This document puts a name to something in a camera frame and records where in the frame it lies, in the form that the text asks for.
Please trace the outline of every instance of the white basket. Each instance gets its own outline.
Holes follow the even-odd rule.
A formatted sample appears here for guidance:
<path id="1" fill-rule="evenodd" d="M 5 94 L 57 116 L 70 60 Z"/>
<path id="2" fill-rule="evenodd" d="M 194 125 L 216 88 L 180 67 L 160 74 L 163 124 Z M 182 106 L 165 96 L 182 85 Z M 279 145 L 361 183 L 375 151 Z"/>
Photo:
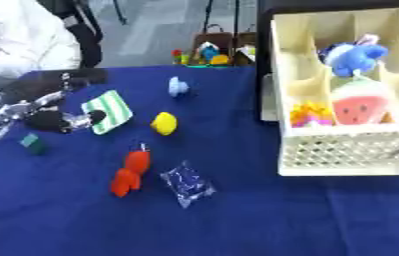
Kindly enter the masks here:
<path id="1" fill-rule="evenodd" d="M 337 82 L 316 49 L 355 41 L 366 33 L 381 37 L 389 55 L 367 76 L 394 92 L 394 123 L 292 128 L 295 101 L 330 104 Z M 399 175 L 399 9 L 277 14 L 272 20 L 273 73 L 283 143 L 284 176 Z"/>

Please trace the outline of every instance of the small blue figure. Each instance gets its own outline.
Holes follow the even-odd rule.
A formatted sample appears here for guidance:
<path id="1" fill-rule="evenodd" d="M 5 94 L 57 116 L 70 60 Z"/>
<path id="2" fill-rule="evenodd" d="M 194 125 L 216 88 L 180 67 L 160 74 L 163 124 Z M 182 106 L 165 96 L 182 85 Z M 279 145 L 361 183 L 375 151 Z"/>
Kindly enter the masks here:
<path id="1" fill-rule="evenodd" d="M 376 61 L 387 55 L 388 49 L 377 44 L 353 45 L 340 44 L 330 50 L 325 56 L 325 64 L 333 68 L 337 76 L 350 77 L 353 71 L 367 72 L 373 70 Z"/>
<path id="2" fill-rule="evenodd" d="M 205 58 L 207 63 L 210 63 L 213 57 L 219 55 L 219 47 L 210 42 L 205 42 L 199 46 L 198 52 Z"/>
<path id="3" fill-rule="evenodd" d="M 186 82 L 179 81 L 177 76 L 169 80 L 169 94 L 172 97 L 177 97 L 181 94 L 186 94 L 190 90 L 190 87 Z"/>

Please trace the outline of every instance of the dark green block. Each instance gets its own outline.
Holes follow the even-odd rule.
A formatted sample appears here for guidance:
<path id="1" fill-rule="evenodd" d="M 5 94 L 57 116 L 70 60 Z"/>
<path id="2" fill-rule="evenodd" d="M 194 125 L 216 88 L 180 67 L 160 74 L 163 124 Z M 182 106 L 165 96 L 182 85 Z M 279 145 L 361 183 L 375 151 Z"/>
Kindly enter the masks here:
<path id="1" fill-rule="evenodd" d="M 20 141 L 20 144 L 34 155 L 42 155 L 47 150 L 45 143 L 35 134 L 30 133 Z"/>

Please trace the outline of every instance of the person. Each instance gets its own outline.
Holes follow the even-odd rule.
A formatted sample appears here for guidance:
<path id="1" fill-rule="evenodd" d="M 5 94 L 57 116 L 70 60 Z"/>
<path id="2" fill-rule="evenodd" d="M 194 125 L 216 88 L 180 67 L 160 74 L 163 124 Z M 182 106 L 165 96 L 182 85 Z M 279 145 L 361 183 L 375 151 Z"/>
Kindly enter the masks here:
<path id="1" fill-rule="evenodd" d="M 0 87 L 34 70 L 76 69 L 81 51 L 36 0 L 0 0 Z"/>

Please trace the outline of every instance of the toy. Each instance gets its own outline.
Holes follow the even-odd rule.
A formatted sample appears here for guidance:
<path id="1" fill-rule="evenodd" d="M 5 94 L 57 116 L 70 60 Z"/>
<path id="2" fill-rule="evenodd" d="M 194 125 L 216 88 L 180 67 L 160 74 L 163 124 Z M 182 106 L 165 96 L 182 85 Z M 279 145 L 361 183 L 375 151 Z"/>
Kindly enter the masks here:
<path id="1" fill-rule="evenodd" d="M 209 63 L 213 57 L 219 55 L 219 47 L 210 42 L 205 42 L 199 46 L 197 52 L 200 56 L 205 58 L 207 63 Z"/>
<path id="2" fill-rule="evenodd" d="M 149 169 L 150 153 L 144 144 L 137 151 L 129 152 L 111 184 L 111 192 L 117 197 L 126 196 L 130 190 L 141 187 L 141 176 Z"/>
<path id="3" fill-rule="evenodd" d="M 244 45 L 241 48 L 236 49 L 236 53 L 243 54 L 246 56 L 251 62 L 255 62 L 256 58 L 256 48 L 253 45 Z"/>
<path id="4" fill-rule="evenodd" d="M 331 110 L 321 103 L 305 102 L 294 105 L 290 114 L 292 127 L 332 125 Z"/>
<path id="5" fill-rule="evenodd" d="M 183 161 L 180 166 L 160 174 L 160 177 L 176 194 L 177 200 L 183 208 L 216 192 L 209 181 L 206 181 L 198 171 L 191 168 L 188 161 Z"/>
<path id="6" fill-rule="evenodd" d="M 188 62 L 190 61 L 190 56 L 186 55 L 186 54 L 182 54 L 181 58 L 180 58 L 180 64 L 182 65 L 188 65 Z"/>
<path id="7" fill-rule="evenodd" d="M 106 118 L 93 126 L 93 132 L 103 135 L 116 127 L 129 121 L 133 113 L 117 91 L 107 91 L 103 95 L 82 104 L 84 113 L 101 110 L 106 113 Z"/>
<path id="8" fill-rule="evenodd" d="M 385 84 L 363 76 L 342 85 L 331 93 L 338 124 L 380 123 L 388 112 L 390 92 Z"/>
<path id="9" fill-rule="evenodd" d="M 173 56 L 174 64 L 181 64 L 182 62 L 182 50 L 175 49 L 171 51 L 171 55 Z"/>
<path id="10" fill-rule="evenodd" d="M 177 128 L 177 118 L 168 112 L 161 112 L 151 123 L 151 127 L 164 136 L 172 134 Z"/>
<path id="11" fill-rule="evenodd" d="M 188 86 L 188 84 L 186 82 L 179 81 L 179 78 L 177 76 L 175 76 L 169 80 L 168 91 L 172 97 L 175 98 L 179 95 L 186 94 L 186 93 L 188 93 L 189 90 L 190 90 L 190 87 Z"/>
<path id="12" fill-rule="evenodd" d="M 210 64 L 211 65 L 227 65 L 227 64 L 229 64 L 229 62 L 230 62 L 230 59 L 227 55 L 220 54 L 220 55 L 214 56 L 211 59 Z"/>
<path id="13" fill-rule="evenodd" d="M 376 61 L 388 54 L 388 49 L 378 45 L 377 35 L 366 34 L 354 43 L 337 43 L 318 52 L 320 60 L 331 66 L 340 77 L 353 76 L 355 70 L 373 70 Z"/>
<path id="14" fill-rule="evenodd" d="M 35 134 L 29 133 L 21 141 L 23 147 L 34 155 L 42 155 L 47 150 L 45 143 Z"/>

